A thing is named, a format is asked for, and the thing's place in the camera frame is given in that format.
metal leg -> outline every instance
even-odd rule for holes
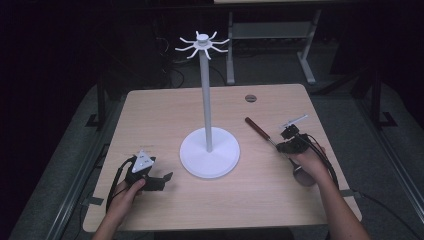
[[[306,37],[305,47],[301,52],[297,53],[297,57],[299,58],[300,65],[302,66],[303,73],[305,74],[306,80],[309,84],[314,85],[316,83],[314,75],[312,74],[311,68],[309,67],[307,57],[309,53],[309,49],[311,48],[312,41],[314,39],[315,31],[317,29],[318,20],[321,15],[321,10],[317,10],[315,12],[314,19],[311,22],[311,26],[309,27],[308,36]]]
[[[228,17],[228,53],[227,53],[227,85],[234,85],[234,65],[233,65],[233,13]]]

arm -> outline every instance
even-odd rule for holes
[[[126,182],[121,182],[118,184],[115,191],[115,194],[118,194],[113,198],[109,207],[109,211],[106,213],[106,216],[100,223],[99,228],[93,236],[93,240],[113,239],[113,235],[115,234],[119,225],[121,225],[125,216],[130,211],[137,191],[142,188],[144,184],[146,184],[145,180],[141,179],[135,182],[128,190],[125,190],[127,188]]]
[[[332,239],[371,239],[340,195],[318,155],[309,148],[304,153],[291,154],[289,157],[297,160],[317,182]]]

white pole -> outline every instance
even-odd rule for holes
[[[200,77],[202,78],[203,111],[205,114],[206,150],[212,152],[211,99],[209,93],[209,60],[205,51],[199,51]]]

round white base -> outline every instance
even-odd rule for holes
[[[240,157],[236,138],[221,128],[212,128],[212,151],[206,150],[205,128],[190,133],[181,144],[180,158],[191,174],[201,178],[218,178],[229,173]]]

wooden table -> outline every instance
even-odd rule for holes
[[[214,180],[191,175],[179,158],[184,138],[204,127],[201,92],[199,88],[191,88],[128,94],[93,195],[105,201],[101,206],[90,205],[84,229],[88,232],[97,229],[105,215],[106,198],[117,169],[140,149],[157,157],[151,176],[162,177],[169,172],[174,172],[174,176],[163,192],[143,192],[136,197],[121,230],[325,224],[317,186],[300,186],[292,177],[290,162],[244,121],[250,117],[278,143],[283,140],[279,135],[280,125],[308,114],[309,117],[296,126],[326,148],[340,189],[348,189],[304,87],[289,84],[211,88],[212,126],[232,133],[241,151],[237,166]],[[245,96],[248,94],[255,95],[257,101],[247,102]],[[354,198],[345,199],[361,219]]]

